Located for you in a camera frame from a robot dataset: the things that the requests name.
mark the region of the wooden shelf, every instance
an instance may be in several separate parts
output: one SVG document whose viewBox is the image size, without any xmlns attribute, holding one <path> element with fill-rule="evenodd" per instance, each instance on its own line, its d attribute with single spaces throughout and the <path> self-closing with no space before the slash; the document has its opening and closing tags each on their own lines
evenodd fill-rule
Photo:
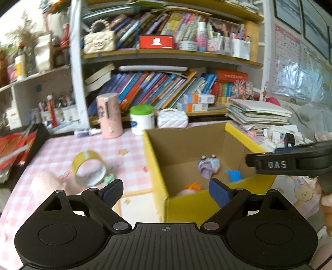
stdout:
<svg viewBox="0 0 332 270">
<path fill-rule="evenodd" d="M 209 110 L 209 111 L 197 111 L 197 112 L 187 112 L 187 115 L 189 117 L 191 116 L 213 116 L 213 115 L 225 115 L 228 113 L 228 110 L 226 108 L 224 109 L 218 109 L 218 110 Z M 129 122 L 130 117 L 129 114 L 123 116 L 121 118 L 122 122 Z M 90 116 L 89 121 L 91 125 L 98 125 L 98 116 Z"/>
<path fill-rule="evenodd" d="M 119 2 L 116 0 L 86 0 L 88 5 L 98 5 L 105 3 Z M 253 11 L 250 11 L 242 6 L 231 4 L 224 2 L 223 0 L 170 0 L 166 2 L 168 6 L 171 6 L 172 3 L 183 4 L 187 6 L 191 6 L 191 8 L 200 9 L 200 7 L 204 9 L 215 10 L 218 12 L 226 13 L 232 16 L 236 16 L 243 20 L 260 22 L 264 20 L 264 18 Z"/>
<path fill-rule="evenodd" d="M 43 71 L 43 72 L 39 72 L 39 73 L 33 74 L 33 75 L 29 76 L 29 77 L 26 77 L 26 78 L 23 79 L 23 80 L 15 81 L 15 82 L 12 82 L 12 83 L 10 83 L 10 84 L 4 86 L 4 87 L 1 87 L 1 88 L 0 88 L 0 92 L 1 92 L 1 91 L 4 91 L 4 90 L 6 90 L 6 89 L 8 89 L 8 88 L 10 88 L 10 87 L 12 87 L 12 86 L 14 86 L 14 85 L 17 85 L 17 84 L 19 84 L 19 83 L 23 83 L 23 82 L 25 82 L 25 81 L 28 81 L 28 80 L 31 80 L 31 79 L 34 79 L 34 78 L 37 78 L 37 77 L 40 77 L 40 76 L 43 76 L 43 75 L 46 75 L 46 74 L 52 73 L 52 72 L 57 72 L 57 71 L 64 70 L 64 69 L 69 69 L 69 68 L 70 68 L 70 67 L 69 67 L 68 65 L 64 65 L 64 66 L 61 66 L 61 67 L 59 67 L 59 68 L 57 67 L 57 68 L 54 68 L 54 69 L 52 69 L 52 70 Z"/>
<path fill-rule="evenodd" d="M 124 63 L 124 61 L 128 61 L 128 65 L 141 65 L 141 59 L 144 59 L 143 64 L 145 65 L 173 66 L 180 66 L 182 60 L 187 60 L 188 62 L 185 62 L 185 66 L 190 68 L 213 68 L 217 67 L 219 63 L 227 63 L 233 65 L 250 65 L 253 68 L 262 68 L 263 66 L 262 63 L 226 55 L 163 49 L 118 50 L 109 53 L 83 55 L 82 63 L 90 64 L 98 62 L 112 62 L 116 66 L 118 66 L 116 62 L 118 62 L 120 65 L 125 65 L 127 63 Z"/>
</svg>

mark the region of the green lid jar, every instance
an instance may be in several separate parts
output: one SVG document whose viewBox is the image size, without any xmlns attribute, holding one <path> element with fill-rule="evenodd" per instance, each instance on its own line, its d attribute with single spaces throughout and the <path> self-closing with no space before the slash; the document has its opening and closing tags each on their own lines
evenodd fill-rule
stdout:
<svg viewBox="0 0 332 270">
<path fill-rule="evenodd" d="M 154 128 L 154 108 L 150 105 L 136 105 L 129 109 L 131 131 L 142 135 L 145 129 Z"/>
<path fill-rule="evenodd" d="M 129 109 L 132 115 L 148 115 L 153 113 L 154 108 L 151 105 L 136 105 Z"/>
</svg>

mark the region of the screw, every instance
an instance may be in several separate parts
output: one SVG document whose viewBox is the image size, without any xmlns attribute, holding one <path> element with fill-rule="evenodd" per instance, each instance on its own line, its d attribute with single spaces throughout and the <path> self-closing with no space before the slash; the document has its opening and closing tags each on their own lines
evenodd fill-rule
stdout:
<svg viewBox="0 0 332 270">
<path fill-rule="evenodd" d="M 219 229 L 219 224 L 215 222 L 207 222 L 203 225 L 206 230 L 214 231 Z"/>
<path fill-rule="evenodd" d="M 129 225 L 125 222 L 117 222 L 113 224 L 113 229 L 117 231 L 123 231 L 129 228 Z"/>
</svg>

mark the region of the white mini handbag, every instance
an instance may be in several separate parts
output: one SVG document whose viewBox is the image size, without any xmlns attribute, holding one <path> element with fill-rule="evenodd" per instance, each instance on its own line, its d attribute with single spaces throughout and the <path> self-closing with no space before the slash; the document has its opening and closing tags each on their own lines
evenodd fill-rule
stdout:
<svg viewBox="0 0 332 270">
<path fill-rule="evenodd" d="M 97 23 L 105 24 L 105 31 L 93 32 L 93 27 Z M 102 52 L 112 52 L 115 50 L 114 43 L 114 31 L 110 30 L 110 24 L 106 20 L 95 21 L 91 28 L 90 33 L 84 37 L 84 49 L 85 54 L 95 54 Z"/>
<path fill-rule="evenodd" d="M 188 125 L 188 115 L 176 109 L 164 109 L 158 112 L 158 128 L 185 128 Z"/>
</svg>

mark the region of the pink cylinder container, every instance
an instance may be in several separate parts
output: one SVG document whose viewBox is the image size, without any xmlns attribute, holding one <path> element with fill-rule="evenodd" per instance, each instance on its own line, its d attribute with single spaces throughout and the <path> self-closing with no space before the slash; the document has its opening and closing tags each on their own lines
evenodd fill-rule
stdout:
<svg viewBox="0 0 332 270">
<path fill-rule="evenodd" d="M 118 94 L 108 93 L 97 96 L 100 129 L 105 138 L 113 139 L 123 133 Z"/>
</svg>

